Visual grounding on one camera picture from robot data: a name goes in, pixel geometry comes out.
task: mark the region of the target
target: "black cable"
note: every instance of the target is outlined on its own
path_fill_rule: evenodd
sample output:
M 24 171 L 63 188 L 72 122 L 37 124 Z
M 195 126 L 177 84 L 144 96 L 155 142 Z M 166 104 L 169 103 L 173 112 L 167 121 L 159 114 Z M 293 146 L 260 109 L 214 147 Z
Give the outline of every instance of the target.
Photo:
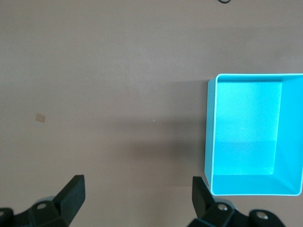
M 218 0 L 219 2 L 223 3 L 223 4 L 226 4 L 226 3 L 229 3 L 231 0 L 227 0 L 227 1 L 223 1 L 223 0 Z

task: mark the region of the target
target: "screw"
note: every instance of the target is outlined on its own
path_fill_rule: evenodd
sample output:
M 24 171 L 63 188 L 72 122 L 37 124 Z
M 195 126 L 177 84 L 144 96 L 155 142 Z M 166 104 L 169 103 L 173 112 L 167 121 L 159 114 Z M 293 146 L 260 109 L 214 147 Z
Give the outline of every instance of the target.
M 266 213 L 262 212 L 262 211 L 258 211 L 257 212 L 257 217 L 263 220 L 267 220 L 268 216 L 266 215 Z
M 44 209 L 46 207 L 46 204 L 45 203 L 41 203 L 37 206 L 37 210 L 41 210 L 41 209 Z
M 218 208 L 219 208 L 220 210 L 223 210 L 223 211 L 227 211 L 227 210 L 228 210 L 227 206 L 226 206 L 225 204 L 223 204 L 223 203 L 220 203 L 220 204 L 218 205 Z

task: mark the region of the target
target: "plastic bin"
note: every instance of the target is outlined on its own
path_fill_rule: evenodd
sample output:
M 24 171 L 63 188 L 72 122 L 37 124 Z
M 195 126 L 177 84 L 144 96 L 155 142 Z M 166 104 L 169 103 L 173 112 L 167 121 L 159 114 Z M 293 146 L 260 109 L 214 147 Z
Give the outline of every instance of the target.
M 213 195 L 299 195 L 303 74 L 208 82 L 205 175 Z

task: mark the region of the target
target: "cyan plastic bin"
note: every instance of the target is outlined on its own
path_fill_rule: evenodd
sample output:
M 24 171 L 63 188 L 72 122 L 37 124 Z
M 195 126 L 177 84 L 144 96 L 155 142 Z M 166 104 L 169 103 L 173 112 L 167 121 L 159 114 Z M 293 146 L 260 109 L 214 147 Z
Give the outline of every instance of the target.
M 208 82 L 205 175 L 213 195 L 299 195 L 303 74 Z

